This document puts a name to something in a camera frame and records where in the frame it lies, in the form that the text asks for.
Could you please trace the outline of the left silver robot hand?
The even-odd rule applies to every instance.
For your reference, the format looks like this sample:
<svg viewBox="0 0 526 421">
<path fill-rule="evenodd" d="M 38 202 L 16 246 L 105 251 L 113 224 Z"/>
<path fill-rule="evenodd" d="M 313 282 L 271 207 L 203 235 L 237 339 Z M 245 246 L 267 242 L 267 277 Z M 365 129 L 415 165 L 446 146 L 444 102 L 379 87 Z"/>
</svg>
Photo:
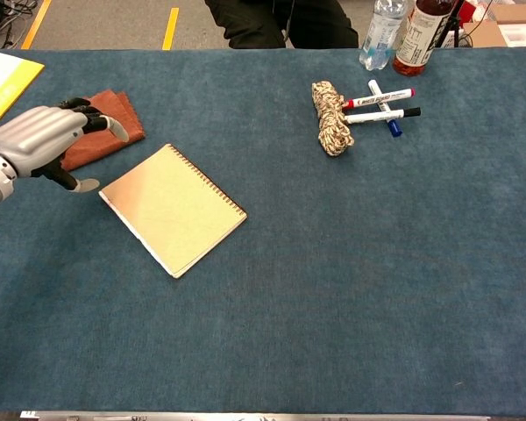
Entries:
<svg viewBox="0 0 526 421">
<path fill-rule="evenodd" d="M 17 178 L 45 176 L 74 193 L 96 189 L 98 180 L 78 180 L 61 167 L 60 161 L 83 135 L 106 130 L 123 142 L 129 140 L 128 132 L 115 118 L 84 98 L 23 112 L 0 126 L 0 186 Z"/>
</svg>

